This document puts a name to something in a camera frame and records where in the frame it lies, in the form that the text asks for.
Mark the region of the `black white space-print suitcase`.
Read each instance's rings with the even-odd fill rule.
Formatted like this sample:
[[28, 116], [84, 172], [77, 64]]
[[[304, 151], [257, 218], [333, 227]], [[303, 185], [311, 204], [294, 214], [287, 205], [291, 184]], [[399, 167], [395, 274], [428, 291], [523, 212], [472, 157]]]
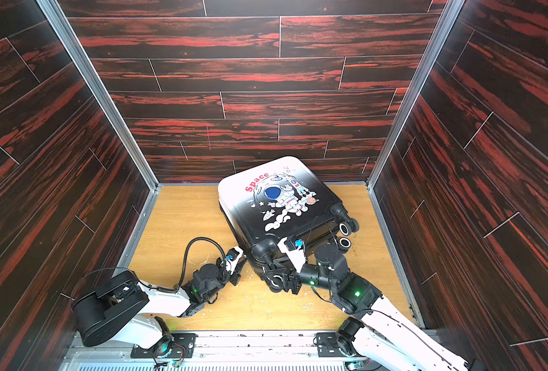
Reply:
[[292, 263], [278, 248], [350, 249], [348, 236], [360, 226], [342, 200], [296, 157], [272, 160], [218, 183], [219, 205], [254, 272], [273, 292], [273, 270]]

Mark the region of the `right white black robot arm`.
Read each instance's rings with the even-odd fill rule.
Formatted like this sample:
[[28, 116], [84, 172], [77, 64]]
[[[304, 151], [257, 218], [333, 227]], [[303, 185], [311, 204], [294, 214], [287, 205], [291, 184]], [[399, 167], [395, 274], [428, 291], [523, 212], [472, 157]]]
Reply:
[[436, 342], [408, 320], [382, 292], [352, 272], [334, 244], [320, 247], [315, 264], [302, 248], [278, 245], [293, 266], [292, 278], [329, 291], [329, 302], [348, 319], [337, 330], [337, 344], [348, 356], [365, 356], [389, 370], [486, 370]]

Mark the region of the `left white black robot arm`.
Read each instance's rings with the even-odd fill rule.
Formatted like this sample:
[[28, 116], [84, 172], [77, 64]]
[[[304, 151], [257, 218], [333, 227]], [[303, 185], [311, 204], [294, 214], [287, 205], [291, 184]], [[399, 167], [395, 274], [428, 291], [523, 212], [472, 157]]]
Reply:
[[221, 256], [193, 273], [186, 284], [166, 288], [139, 280], [126, 270], [83, 294], [72, 305], [77, 330], [84, 346], [108, 341], [130, 343], [154, 359], [184, 358], [186, 349], [176, 343], [161, 315], [188, 318], [216, 301], [227, 283], [238, 284], [246, 259], [240, 247], [225, 252], [207, 237], [191, 242], [209, 242]]

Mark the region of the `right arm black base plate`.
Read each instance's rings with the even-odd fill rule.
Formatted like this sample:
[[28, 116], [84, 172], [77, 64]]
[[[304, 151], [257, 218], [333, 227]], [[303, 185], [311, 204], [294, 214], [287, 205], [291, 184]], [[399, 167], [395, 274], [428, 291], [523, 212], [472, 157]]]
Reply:
[[320, 358], [344, 357], [335, 332], [317, 332], [313, 342]]

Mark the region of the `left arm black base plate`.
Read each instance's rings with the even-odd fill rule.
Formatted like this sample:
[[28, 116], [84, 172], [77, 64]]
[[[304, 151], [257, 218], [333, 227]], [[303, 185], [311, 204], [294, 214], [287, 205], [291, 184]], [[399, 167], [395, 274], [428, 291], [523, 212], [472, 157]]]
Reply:
[[130, 357], [132, 359], [150, 360], [182, 360], [193, 356], [198, 335], [193, 332], [172, 332], [170, 341], [161, 339], [148, 349], [134, 345]]

